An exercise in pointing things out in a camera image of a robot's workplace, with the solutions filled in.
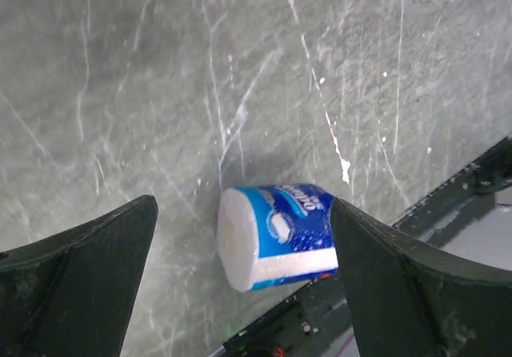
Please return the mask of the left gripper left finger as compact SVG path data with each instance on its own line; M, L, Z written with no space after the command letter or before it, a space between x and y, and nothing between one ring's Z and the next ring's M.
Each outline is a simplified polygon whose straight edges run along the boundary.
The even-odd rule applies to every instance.
M158 217L142 195L1 253L3 356L118 356Z

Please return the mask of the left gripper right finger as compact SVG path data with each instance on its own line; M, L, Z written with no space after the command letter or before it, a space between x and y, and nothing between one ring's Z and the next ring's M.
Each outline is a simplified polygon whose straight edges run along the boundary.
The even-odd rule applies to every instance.
M350 203L331 213L362 356L509 356L511 273L397 231Z

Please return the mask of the blue roll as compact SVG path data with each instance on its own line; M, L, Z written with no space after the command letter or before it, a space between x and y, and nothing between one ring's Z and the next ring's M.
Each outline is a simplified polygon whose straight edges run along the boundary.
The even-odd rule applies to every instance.
M224 190L217 242L229 284L247 292L335 274L333 202L308 183Z

